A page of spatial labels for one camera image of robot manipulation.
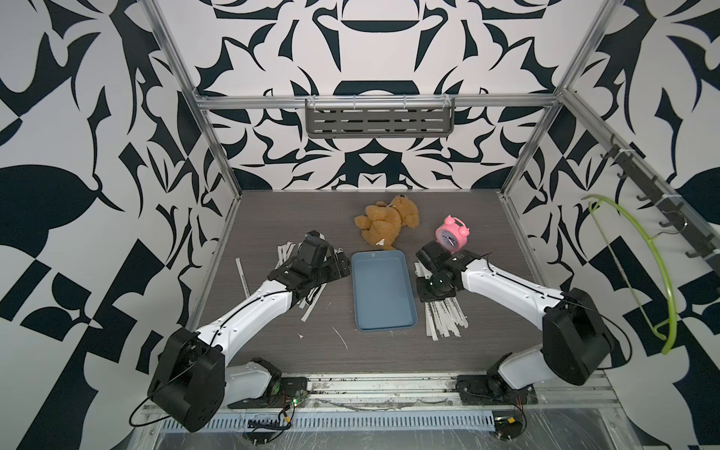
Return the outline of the pile straw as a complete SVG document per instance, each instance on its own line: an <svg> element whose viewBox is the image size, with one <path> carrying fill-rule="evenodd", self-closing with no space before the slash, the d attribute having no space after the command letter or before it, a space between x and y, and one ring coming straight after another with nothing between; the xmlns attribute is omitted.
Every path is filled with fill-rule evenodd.
<svg viewBox="0 0 720 450"><path fill-rule="evenodd" d="M305 313L301 318L301 321L303 323L305 323L305 322L307 322L307 320L309 320L309 316L311 316L311 313L313 313L313 311L318 303L318 300L319 300L320 296L322 295L322 293L324 292L324 289L326 288L326 286L327 286L327 284L324 283L321 286L315 288L314 290L312 290L310 292L310 294L304 300Z"/></svg>
<svg viewBox="0 0 720 450"><path fill-rule="evenodd" d="M433 341L450 336L460 337L461 328L469 326L455 297L425 303L426 335Z"/></svg>

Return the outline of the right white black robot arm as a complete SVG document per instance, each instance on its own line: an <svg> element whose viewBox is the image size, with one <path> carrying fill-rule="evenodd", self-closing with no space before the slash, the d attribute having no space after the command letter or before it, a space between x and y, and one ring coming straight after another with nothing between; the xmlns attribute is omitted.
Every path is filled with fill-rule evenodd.
<svg viewBox="0 0 720 450"><path fill-rule="evenodd" d="M498 398L558 378L582 386L614 349L614 339L594 300L530 282L468 250L452 253L430 242L416 253L429 276L418 277L420 300L445 300L461 291L514 311L535 326L542 343L502 357L487 371L487 394Z"/></svg>

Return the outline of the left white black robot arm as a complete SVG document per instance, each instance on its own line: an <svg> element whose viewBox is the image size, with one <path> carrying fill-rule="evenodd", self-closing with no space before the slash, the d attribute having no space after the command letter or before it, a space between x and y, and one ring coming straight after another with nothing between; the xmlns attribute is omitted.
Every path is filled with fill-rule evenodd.
<svg viewBox="0 0 720 450"><path fill-rule="evenodd" d="M350 273L351 261L343 251L319 232L308 232L249 298L195 331L181 327L172 333L159 356L148 400L194 432L222 407L270 395L271 383L281 376L273 365L258 359L229 369L229 363L275 318Z"/></svg>

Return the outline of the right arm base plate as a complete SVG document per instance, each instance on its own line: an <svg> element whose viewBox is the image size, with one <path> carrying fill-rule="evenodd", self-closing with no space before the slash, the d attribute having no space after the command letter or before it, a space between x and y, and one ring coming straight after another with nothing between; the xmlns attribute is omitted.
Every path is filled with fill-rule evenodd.
<svg viewBox="0 0 720 450"><path fill-rule="evenodd" d="M457 375L455 391L464 406L525 406L538 403L536 390L532 385L512 389L498 375Z"/></svg>

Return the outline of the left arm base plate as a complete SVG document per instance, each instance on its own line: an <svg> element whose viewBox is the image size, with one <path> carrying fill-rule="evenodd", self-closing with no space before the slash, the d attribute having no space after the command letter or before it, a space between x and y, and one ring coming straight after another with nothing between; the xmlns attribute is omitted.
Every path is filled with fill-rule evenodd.
<svg viewBox="0 0 720 450"><path fill-rule="evenodd" d="M230 403L228 408L263 409L279 408L288 403L300 404L308 396L309 379L307 377L282 377L273 382L258 399L243 399Z"/></svg>

